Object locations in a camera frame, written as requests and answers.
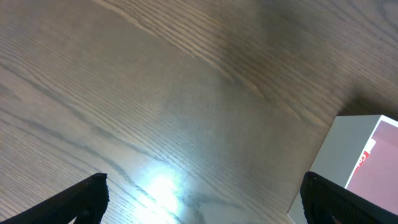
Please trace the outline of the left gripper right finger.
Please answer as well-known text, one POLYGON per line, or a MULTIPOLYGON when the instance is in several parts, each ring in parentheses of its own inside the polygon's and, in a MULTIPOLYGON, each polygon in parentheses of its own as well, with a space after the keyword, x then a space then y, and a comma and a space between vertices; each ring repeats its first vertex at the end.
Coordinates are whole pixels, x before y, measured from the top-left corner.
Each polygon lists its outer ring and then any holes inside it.
POLYGON ((308 171, 300 187, 303 213, 309 224, 390 224, 397 215, 334 182, 308 171))

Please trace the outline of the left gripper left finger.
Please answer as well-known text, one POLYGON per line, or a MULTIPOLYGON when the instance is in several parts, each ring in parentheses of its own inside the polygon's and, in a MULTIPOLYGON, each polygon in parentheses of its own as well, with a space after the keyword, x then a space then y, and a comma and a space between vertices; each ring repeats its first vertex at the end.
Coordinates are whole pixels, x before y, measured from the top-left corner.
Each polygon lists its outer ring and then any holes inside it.
POLYGON ((15 215, 3 224, 99 224, 109 202, 105 173, 96 173, 53 197, 15 215))

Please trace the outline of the white box with pink interior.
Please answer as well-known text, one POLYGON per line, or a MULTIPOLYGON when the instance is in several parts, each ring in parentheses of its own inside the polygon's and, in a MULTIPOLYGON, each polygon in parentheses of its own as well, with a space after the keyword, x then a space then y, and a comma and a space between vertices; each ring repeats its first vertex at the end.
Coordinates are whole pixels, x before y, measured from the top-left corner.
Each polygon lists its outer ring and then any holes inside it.
MULTIPOLYGON (((309 171, 397 215, 397 121, 384 115, 336 117, 309 171), (369 139, 376 145, 354 173, 369 139)), ((288 216, 307 223, 300 191, 288 216)))

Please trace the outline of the red green toothpaste tube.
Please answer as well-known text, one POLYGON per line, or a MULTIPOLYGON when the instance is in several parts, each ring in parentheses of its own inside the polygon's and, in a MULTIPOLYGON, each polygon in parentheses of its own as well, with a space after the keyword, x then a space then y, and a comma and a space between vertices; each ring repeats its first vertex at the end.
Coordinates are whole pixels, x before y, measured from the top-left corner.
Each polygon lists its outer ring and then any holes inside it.
POLYGON ((354 173, 358 171, 360 166, 366 161, 366 159, 370 156, 373 147, 376 145, 376 141, 374 139, 369 139, 354 167, 354 173))

